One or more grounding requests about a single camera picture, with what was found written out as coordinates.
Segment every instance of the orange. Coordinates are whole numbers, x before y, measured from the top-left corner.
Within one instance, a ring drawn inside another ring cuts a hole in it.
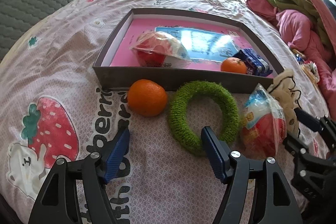
[[[226,72],[242,73],[245,75],[247,72],[247,67],[245,63],[239,58],[229,57],[222,62],[220,70]]]
[[[160,114],[167,104],[167,93],[157,83],[141,79],[131,85],[127,93],[129,108],[145,117]]]

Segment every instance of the cardboard box tray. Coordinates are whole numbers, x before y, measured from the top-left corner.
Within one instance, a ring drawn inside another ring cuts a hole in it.
[[[100,51],[93,69],[103,88],[126,90],[139,79],[149,79],[163,86],[165,90],[177,90],[184,83],[203,80],[220,83],[232,93],[251,93],[260,83],[268,88],[272,78],[237,73],[175,68],[117,67],[110,66],[133,19],[174,19],[202,24],[211,24],[237,30],[252,45],[253,49],[268,62],[273,76],[284,69],[267,46],[243,23],[206,13],[188,10],[139,8],[130,10],[110,34]]]

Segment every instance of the blue snack package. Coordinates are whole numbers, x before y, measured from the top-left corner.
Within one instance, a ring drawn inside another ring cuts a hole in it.
[[[246,74],[248,75],[266,77],[273,72],[273,70],[269,69],[269,64],[252,48],[244,48],[237,52],[233,57],[244,61],[247,67]]]
[[[302,64],[305,62],[305,61],[302,59],[302,57],[301,57],[300,55],[296,54],[295,57],[296,57],[296,61],[297,61],[300,65],[302,65]]]

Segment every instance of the bed sheet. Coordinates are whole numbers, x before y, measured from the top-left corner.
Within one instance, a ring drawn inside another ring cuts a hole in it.
[[[283,67],[295,71],[303,109],[313,116],[328,114],[322,95],[278,32],[239,0],[74,0],[24,34],[0,64],[0,193],[24,224],[55,159],[82,159],[98,151],[122,125],[131,131],[129,153],[106,188],[118,223],[212,223],[225,186],[208,160],[189,154],[172,138],[167,109],[153,118],[132,113],[127,93],[101,90],[92,69],[122,17],[142,7],[201,9],[243,22]],[[248,94],[234,97],[242,110]],[[192,100],[186,116],[196,133],[205,125],[220,131],[221,112],[210,99]],[[325,157],[328,149],[319,135],[302,126],[300,138],[312,154]],[[292,156],[281,146],[276,160],[290,180]],[[77,188],[83,223],[89,223],[82,184]],[[241,223],[248,222],[250,188]],[[305,199],[293,192],[303,207]]]

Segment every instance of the green fuzzy donut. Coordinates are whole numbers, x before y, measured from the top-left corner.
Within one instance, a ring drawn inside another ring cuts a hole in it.
[[[188,102],[196,94],[208,96],[220,106],[223,115],[223,129],[218,139],[225,141],[228,145],[235,140],[239,126],[239,115],[235,99],[229,91],[219,84],[193,81],[178,89],[169,109],[170,131],[174,138],[189,152],[196,156],[204,156],[202,141],[191,131],[185,119]]]

